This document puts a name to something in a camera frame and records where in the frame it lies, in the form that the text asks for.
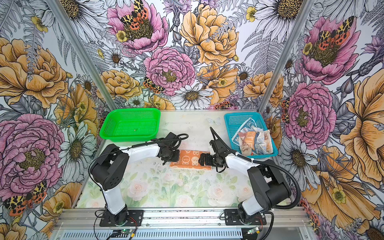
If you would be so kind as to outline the green plastic basket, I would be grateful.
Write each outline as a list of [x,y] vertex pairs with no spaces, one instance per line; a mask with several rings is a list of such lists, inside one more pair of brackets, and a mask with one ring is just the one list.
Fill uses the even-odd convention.
[[100,137],[112,142],[143,142],[157,136],[161,112],[156,108],[118,109],[110,112]]

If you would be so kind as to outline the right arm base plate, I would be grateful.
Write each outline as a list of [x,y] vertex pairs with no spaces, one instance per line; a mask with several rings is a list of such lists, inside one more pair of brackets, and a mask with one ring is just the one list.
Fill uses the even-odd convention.
[[267,224],[266,218],[261,214],[249,216],[238,209],[224,209],[224,221],[227,226],[264,226]]

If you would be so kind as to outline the orange bunny towel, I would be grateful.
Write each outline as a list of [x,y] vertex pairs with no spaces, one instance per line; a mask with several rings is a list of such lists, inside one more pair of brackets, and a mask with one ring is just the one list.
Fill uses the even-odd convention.
[[205,154],[205,152],[180,150],[179,160],[177,162],[171,162],[170,167],[192,170],[211,170],[211,166],[201,166],[199,164],[201,154]]

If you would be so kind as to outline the cream orange patterned towel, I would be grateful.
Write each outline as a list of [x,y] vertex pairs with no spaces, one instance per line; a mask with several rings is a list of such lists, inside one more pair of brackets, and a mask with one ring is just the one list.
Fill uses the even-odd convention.
[[273,153],[270,130],[244,128],[238,134],[241,153],[245,156],[267,155]]

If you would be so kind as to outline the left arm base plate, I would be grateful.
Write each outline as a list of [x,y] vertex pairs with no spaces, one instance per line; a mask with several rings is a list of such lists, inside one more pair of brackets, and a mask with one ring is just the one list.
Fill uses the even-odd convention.
[[143,215],[143,210],[123,209],[116,215],[106,210],[102,215],[100,227],[140,227]]

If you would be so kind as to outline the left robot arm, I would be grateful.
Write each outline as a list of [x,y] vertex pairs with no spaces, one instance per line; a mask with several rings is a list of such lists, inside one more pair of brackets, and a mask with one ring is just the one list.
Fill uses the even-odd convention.
[[179,146],[188,137],[187,134],[169,133],[165,138],[127,148],[110,144],[91,163],[89,175],[102,191],[106,202],[103,217],[108,224],[122,226],[129,219],[128,207],[120,187],[128,164],[154,157],[160,158],[164,164],[177,162],[180,157]]

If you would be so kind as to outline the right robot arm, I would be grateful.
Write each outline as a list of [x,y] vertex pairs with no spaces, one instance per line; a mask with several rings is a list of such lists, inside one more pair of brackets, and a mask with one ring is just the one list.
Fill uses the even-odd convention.
[[250,159],[220,140],[210,141],[210,152],[201,154],[199,164],[216,170],[235,170],[249,178],[252,194],[238,205],[238,218],[244,224],[248,224],[252,217],[276,208],[292,195],[290,185],[274,161]]

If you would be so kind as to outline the teal plastic basket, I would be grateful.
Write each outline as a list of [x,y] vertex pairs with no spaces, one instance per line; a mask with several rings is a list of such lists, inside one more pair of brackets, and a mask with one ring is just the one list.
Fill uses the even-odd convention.
[[255,159],[271,158],[278,154],[272,133],[259,113],[226,114],[225,123],[233,150]]

